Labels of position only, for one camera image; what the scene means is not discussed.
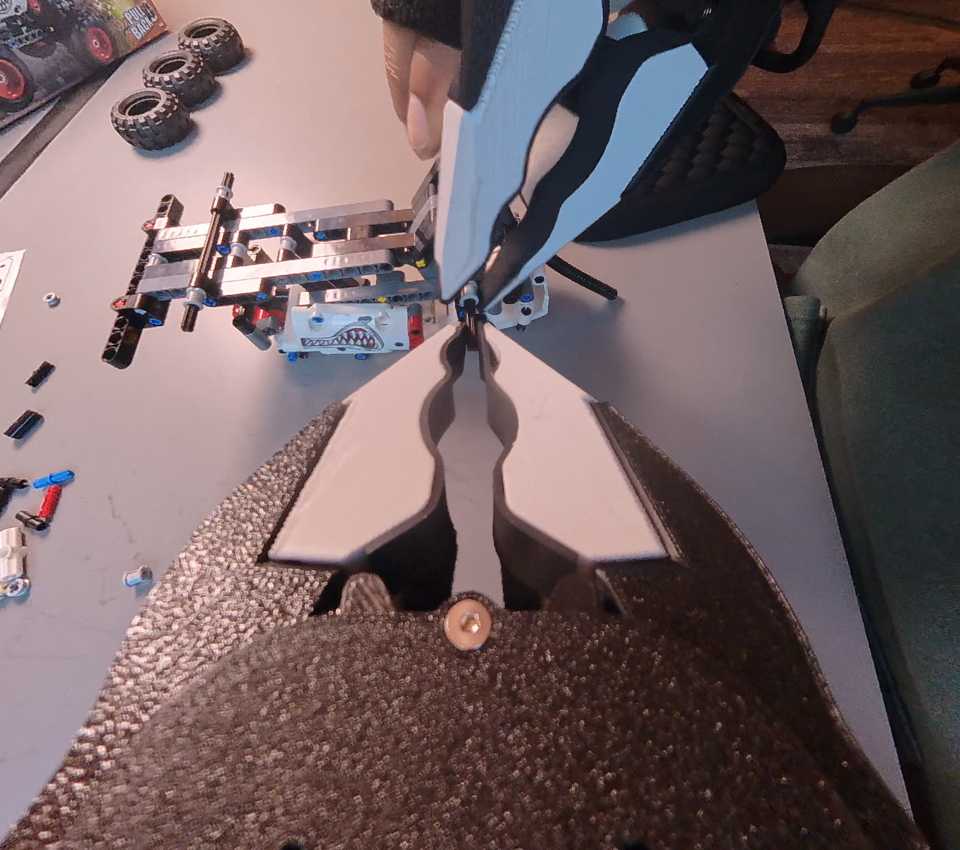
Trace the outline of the pile of small toy parts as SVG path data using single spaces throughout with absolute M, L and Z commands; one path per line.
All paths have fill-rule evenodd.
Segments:
M 35 512 L 20 509 L 13 515 L 13 523 L 2 525 L 1 532 L 1 593 L 3 599 L 18 599 L 29 594 L 31 580 L 27 574 L 27 532 L 48 532 L 56 515 L 66 484 L 72 482 L 72 470 L 54 471 L 35 481 L 16 477 L 1 480 L 1 510 L 5 511 L 11 496 L 28 489 L 43 492 Z

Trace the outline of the toy truck box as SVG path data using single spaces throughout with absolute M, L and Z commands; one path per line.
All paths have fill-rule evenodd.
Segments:
M 152 0 L 1 0 L 1 126 L 165 30 Z

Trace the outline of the person's right hand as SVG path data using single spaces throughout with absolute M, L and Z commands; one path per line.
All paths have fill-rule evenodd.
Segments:
M 383 52 L 393 109 L 414 153 L 435 158 L 444 109 L 461 52 L 391 22 L 382 24 Z

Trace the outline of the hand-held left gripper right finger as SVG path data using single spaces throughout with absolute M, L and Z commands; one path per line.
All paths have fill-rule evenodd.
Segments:
M 506 334 L 484 329 L 487 419 L 504 448 L 507 514 L 585 561 L 666 556 L 594 399 Z

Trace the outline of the grey desk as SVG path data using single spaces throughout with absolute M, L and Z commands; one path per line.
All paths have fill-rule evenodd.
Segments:
M 2 603 L 2 835 L 63 760 L 146 591 L 210 511 L 326 405 L 396 361 L 287 364 L 209 312 L 144 335 L 129 369 L 101 362 L 110 301 L 141 224 L 174 193 L 201 220 L 223 172 L 241 205 L 288 210 L 389 198 L 426 173 L 390 104 L 369 0 L 154 0 L 178 27 L 216 15 L 250 58 L 191 138 L 139 153 L 110 109 L 168 37 L 124 62 L 2 198 L 2 249 L 25 259 L 2 325 L 2 475 L 72 469 L 53 527 L 30 538 L 32 590 Z M 893 794 L 906 788 L 837 529 L 757 209 L 751 203 L 562 256 L 618 288 L 606 302 L 552 277 L 549 315 L 515 338 L 610 402 L 750 540 L 806 629 L 850 729 Z M 54 292 L 59 305 L 43 296 Z M 39 388 L 26 380 L 44 361 Z

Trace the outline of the black toy tyre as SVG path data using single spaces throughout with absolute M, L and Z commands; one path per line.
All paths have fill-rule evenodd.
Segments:
M 180 99 L 159 88 L 143 88 L 116 101 L 110 119 L 121 137 L 145 150 L 174 146 L 188 136 L 192 126 Z
M 178 46 L 196 52 L 215 75 L 241 63 L 246 48 L 239 31 L 226 19 L 203 17 L 186 24 L 177 34 Z
M 208 100 L 217 85 L 206 60 L 198 52 L 183 49 L 154 58 L 143 68 L 142 78 L 146 87 L 169 92 L 188 108 Z

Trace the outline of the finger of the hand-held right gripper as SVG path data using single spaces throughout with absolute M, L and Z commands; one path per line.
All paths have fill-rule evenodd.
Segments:
M 450 100 L 438 165 L 440 295 L 474 279 L 497 217 L 524 180 L 537 129 L 579 75 L 606 21 L 603 0 L 512 0 L 471 108 Z
M 579 122 L 480 283 L 484 309 L 618 201 L 707 71 L 678 32 L 602 37 L 577 84 Z

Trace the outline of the white sticker sheet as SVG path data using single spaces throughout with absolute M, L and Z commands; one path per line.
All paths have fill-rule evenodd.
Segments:
M 25 256 L 26 250 L 1 251 L 0 254 L 0 321 L 3 324 L 4 317 L 10 301 L 12 299 L 18 275 Z

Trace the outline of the toy truck chassis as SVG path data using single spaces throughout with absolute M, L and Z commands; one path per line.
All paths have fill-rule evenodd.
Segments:
M 102 361 L 127 368 L 144 331 L 182 307 L 194 329 L 203 309 L 232 313 L 232 326 L 258 349 L 275 347 L 295 363 L 312 354 L 359 360 L 402 353 L 437 328 L 462 321 L 457 301 L 442 302 L 434 262 L 436 171 L 411 209 L 390 200 L 287 211 L 277 203 L 233 206 L 234 177 L 217 189 L 209 218 L 183 224 L 183 204 L 162 196 L 143 223 L 143 248 L 126 292 L 111 304 L 114 321 Z M 523 329 L 548 312 L 547 269 L 609 301 L 616 289 L 553 257 L 478 318 Z

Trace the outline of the black office chair base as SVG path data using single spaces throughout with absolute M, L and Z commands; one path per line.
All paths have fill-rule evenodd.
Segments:
M 958 103 L 959 84 L 939 85 L 942 74 L 947 71 L 959 73 L 958 54 L 945 57 L 932 69 L 914 74 L 910 79 L 909 89 L 905 91 L 864 98 L 858 100 L 850 109 L 834 113 L 829 122 L 831 132 L 849 133 L 870 110 Z

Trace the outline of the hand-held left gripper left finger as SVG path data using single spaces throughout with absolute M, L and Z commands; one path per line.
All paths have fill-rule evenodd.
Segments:
M 354 563 L 425 520 L 445 478 L 462 325 L 449 325 L 354 391 L 269 550 L 288 563 Z

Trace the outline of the person's torso green sweatshirt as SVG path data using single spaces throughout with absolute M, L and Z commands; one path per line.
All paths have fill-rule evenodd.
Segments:
M 902 773 L 959 845 L 959 145 L 863 201 L 786 292 Z

